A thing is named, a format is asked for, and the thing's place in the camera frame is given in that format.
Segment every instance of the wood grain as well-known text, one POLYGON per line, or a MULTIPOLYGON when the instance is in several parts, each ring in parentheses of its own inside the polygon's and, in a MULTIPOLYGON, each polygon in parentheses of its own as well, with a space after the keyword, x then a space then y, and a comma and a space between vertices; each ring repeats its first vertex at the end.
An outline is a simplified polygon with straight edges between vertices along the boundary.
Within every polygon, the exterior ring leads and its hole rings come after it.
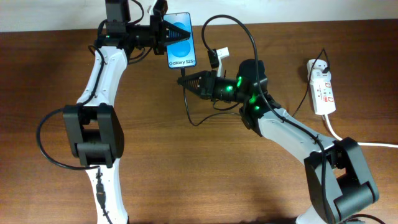
MULTIPOLYGON (((335 131, 358 141, 397 143, 398 21, 304 22, 248 25, 265 62, 272 96, 290 113, 305 91, 308 59, 328 51, 337 111, 335 131)), ((197 66, 210 69, 194 27, 197 66)), ((49 111, 76 102, 93 58, 95 30, 0 34, 1 223, 96 223, 84 172, 64 170, 39 152, 34 132, 49 111)), ((238 26, 211 26, 212 48, 229 47, 227 77, 253 58, 238 26)), ((295 217, 310 205, 303 166, 277 144, 248 131, 239 118, 219 116, 200 127, 185 114, 178 70, 150 54, 129 66, 120 81, 116 112, 126 146, 120 179, 130 221, 237 223, 295 217)), ((213 113, 211 103, 188 94, 192 118, 213 113)), ((307 98, 297 119, 328 134, 307 98)), ((54 158, 78 165, 61 116, 44 127, 54 158)), ((381 194, 363 212, 398 223, 398 151, 363 147, 381 194)))

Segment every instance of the power strip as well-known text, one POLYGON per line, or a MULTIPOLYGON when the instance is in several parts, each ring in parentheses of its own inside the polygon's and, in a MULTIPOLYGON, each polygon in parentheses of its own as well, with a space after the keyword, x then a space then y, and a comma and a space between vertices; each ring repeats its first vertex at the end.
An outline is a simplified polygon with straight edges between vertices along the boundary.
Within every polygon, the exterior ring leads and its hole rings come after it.
POLYGON ((318 59, 316 64, 313 66, 315 59, 309 60, 307 63, 308 79, 311 80, 311 93, 312 102, 317 115, 330 114, 336 110, 335 97, 331 89, 331 73, 322 73, 327 68, 328 64, 324 60, 318 59))

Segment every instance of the blue phone screen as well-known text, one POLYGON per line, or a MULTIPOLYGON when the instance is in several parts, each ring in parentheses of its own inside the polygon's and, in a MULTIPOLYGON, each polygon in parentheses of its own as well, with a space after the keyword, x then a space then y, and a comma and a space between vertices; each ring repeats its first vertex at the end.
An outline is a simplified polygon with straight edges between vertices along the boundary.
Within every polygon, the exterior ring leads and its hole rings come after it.
POLYGON ((164 20, 191 33, 188 40, 167 46, 167 60, 169 68, 193 67, 197 64, 195 56, 195 46, 193 44, 193 34, 191 16, 189 13, 167 14, 164 20))

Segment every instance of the green led light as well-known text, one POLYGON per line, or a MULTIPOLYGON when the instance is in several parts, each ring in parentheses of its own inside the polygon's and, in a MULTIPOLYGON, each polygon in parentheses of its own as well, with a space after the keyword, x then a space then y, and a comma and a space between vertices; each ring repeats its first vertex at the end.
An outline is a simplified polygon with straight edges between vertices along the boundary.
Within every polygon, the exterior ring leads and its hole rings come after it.
POLYGON ((239 86, 241 86, 242 84, 242 77, 238 77, 238 83, 236 84, 236 87, 239 88, 239 86))
POLYGON ((257 100, 256 96, 252 96, 252 98, 249 100, 249 103, 255 103, 257 100))

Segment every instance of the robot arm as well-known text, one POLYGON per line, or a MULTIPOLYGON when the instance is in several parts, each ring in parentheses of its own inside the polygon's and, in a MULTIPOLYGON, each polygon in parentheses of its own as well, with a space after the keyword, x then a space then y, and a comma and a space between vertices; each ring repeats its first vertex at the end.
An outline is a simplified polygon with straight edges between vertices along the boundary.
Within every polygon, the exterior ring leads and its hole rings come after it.
POLYGON ((263 62, 259 61, 259 82, 253 68, 254 60, 246 60, 239 66, 235 80, 218 77, 217 71, 212 70, 181 77, 177 83, 204 100, 242 103, 239 113, 248 129, 276 142, 304 164, 312 206, 295 220, 296 224, 326 223, 325 208, 332 223, 340 223, 375 203, 379 199, 379 192, 358 144, 350 138, 337 141, 326 137, 291 117, 268 94, 263 62), (258 83, 270 107, 280 118, 259 100, 256 92, 258 83), (282 117, 316 136, 325 149, 325 206, 322 200, 321 150, 314 139, 282 121, 282 117), (346 174, 336 178, 333 169, 346 169, 346 174))
POLYGON ((95 41, 95 64, 77 101, 84 105, 66 106, 63 110, 72 154, 83 166, 99 166, 99 169, 86 170, 96 198, 98 224, 129 223, 119 181, 124 134, 113 106, 130 55, 134 49, 144 47, 153 49, 156 55, 164 54, 167 45, 190 37, 189 32, 163 21, 166 1, 158 0, 152 10, 150 25, 136 26, 128 23, 127 0, 106 1, 107 33, 99 34, 95 41), (170 31, 179 35, 171 38, 170 31), (98 129, 85 129, 91 122, 97 122, 98 129))

